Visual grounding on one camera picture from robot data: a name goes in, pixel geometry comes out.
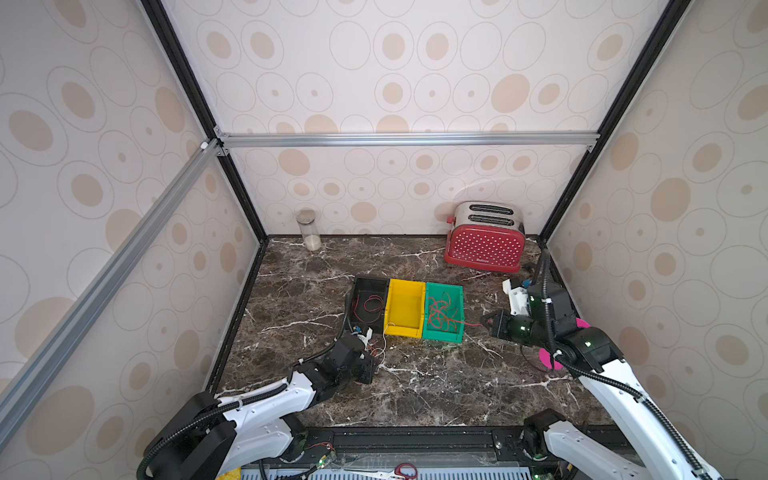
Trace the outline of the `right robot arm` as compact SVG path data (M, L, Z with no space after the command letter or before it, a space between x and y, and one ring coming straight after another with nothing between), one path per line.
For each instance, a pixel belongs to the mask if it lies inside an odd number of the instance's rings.
M502 284L510 307L484 316L489 333L541 348L600 402L632 446L635 464L589 437L553 409L525 420L521 442L532 460L559 459L592 479L717 479L719 472L684 438L642 388L623 353L578 318L568 292L542 280Z

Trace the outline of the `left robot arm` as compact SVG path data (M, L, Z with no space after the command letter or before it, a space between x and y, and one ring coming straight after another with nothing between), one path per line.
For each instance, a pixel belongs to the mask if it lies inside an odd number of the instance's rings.
M295 414L349 383L371 383L375 364L368 338L344 333L272 384L233 397L197 393L146 446L136 477L215 479L258 460L294 460L307 436Z

